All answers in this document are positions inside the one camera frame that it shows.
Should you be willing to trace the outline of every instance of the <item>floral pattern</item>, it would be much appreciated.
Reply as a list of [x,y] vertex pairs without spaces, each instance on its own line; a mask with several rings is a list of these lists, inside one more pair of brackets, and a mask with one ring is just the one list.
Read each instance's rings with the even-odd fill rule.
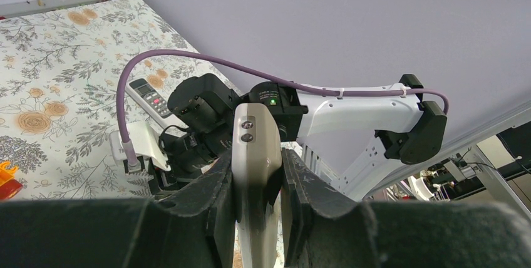
[[[0,160],[19,167],[23,189],[14,200],[149,196],[148,176],[125,175],[108,139],[117,130],[122,69],[135,55],[162,48],[197,52],[142,0],[0,21]],[[168,98],[184,79],[206,73],[241,94],[210,63],[176,56],[147,59],[130,79],[145,78]],[[129,97],[125,106],[128,122],[161,130]]]

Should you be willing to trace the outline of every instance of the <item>orange flower print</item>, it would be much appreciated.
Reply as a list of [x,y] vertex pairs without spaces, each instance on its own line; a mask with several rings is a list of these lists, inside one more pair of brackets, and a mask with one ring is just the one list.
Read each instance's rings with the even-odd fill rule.
[[52,93],[55,93],[56,95],[60,96],[59,92],[61,92],[61,90],[57,86],[50,86],[49,89]]
[[98,14],[95,13],[94,10],[88,8],[83,10],[83,15],[89,19],[95,19],[98,17]]
[[148,76],[147,81],[153,88],[162,88],[164,86],[164,81],[156,75]]
[[45,108],[46,110],[44,113],[48,116],[64,116],[68,113],[68,107],[66,107],[64,103],[58,101],[46,104]]
[[71,11],[68,13],[68,18],[70,21],[74,22],[74,24],[80,25],[80,26],[88,26],[90,24],[89,19],[86,18],[86,16],[82,15],[81,13],[77,13],[75,11]]
[[107,44],[100,38],[96,39],[96,44],[99,44],[102,47],[107,47]]
[[161,77],[162,79],[168,77],[168,72],[164,71],[163,69],[157,70],[157,76]]
[[29,95],[33,98],[39,98],[44,95],[44,92],[40,88],[32,88],[29,90]]
[[243,268],[242,254],[239,251],[234,252],[234,260],[232,261],[232,268]]
[[44,133],[51,127],[51,120],[40,111],[22,113],[17,122],[20,128],[31,133]]
[[6,57],[4,57],[4,59],[2,59],[3,61],[7,61],[8,63],[14,63],[15,62],[15,56],[13,55],[6,55]]

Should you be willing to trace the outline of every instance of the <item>electronic device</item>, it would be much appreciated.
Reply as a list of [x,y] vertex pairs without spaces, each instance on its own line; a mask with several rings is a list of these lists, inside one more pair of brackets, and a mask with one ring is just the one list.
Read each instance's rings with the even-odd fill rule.
[[167,101],[145,79],[129,82],[125,91],[163,129],[170,125],[181,124],[181,121],[168,110]]
[[[403,87],[422,88],[422,84],[414,75],[404,75],[393,85],[349,90],[385,92]],[[440,150],[446,115],[434,101],[422,98],[422,94],[319,96],[272,81],[259,83],[248,94],[238,96],[213,74],[191,77],[168,99],[168,109],[189,126],[188,133],[182,137],[161,134],[172,171],[153,171],[155,179],[150,188],[155,195],[165,195],[186,185],[179,183],[183,172],[194,173],[232,146],[236,107],[258,103],[270,111],[282,142],[304,143],[306,137],[324,131],[374,130],[375,136],[365,151],[331,182],[349,198],[361,200],[392,171],[404,164],[424,162]],[[174,181],[163,185],[164,178]]]

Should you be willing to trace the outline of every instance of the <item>white cable clip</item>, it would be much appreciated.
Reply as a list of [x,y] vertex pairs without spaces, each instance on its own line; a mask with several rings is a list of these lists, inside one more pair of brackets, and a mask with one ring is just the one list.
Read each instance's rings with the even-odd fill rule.
[[345,88],[339,88],[339,96],[338,99],[343,99],[343,93],[345,92]]
[[403,94],[400,96],[400,98],[406,98],[406,96],[408,94],[408,88],[406,86],[402,86],[400,89],[403,92]]

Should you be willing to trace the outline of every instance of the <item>metal frame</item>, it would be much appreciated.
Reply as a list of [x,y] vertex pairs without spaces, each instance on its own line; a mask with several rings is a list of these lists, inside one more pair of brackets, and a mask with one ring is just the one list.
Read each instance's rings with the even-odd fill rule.
[[492,162],[477,145],[472,146],[472,149],[464,156],[464,159],[468,163],[483,163],[483,165],[473,164],[471,166],[476,172],[476,177],[485,186],[485,189],[496,201],[509,205],[512,209],[522,214],[524,218],[531,221],[531,212],[529,209],[523,204],[518,195],[516,195],[505,181],[500,172],[493,167]]
[[92,4],[101,0],[32,0],[0,5],[0,16],[13,18],[34,13],[44,13],[55,9],[72,8],[79,4]]
[[453,162],[448,162],[444,164],[444,166],[456,181],[462,182],[463,180],[467,179],[461,169],[459,169]]
[[54,9],[72,8],[79,4],[92,4],[101,0],[34,0],[0,5],[0,16],[13,18],[27,14],[44,13]]
[[302,147],[302,161],[306,164],[310,171],[314,172],[319,178],[326,183],[330,184],[332,179],[336,179],[338,176],[330,169],[320,157],[310,147],[305,144],[301,144]]

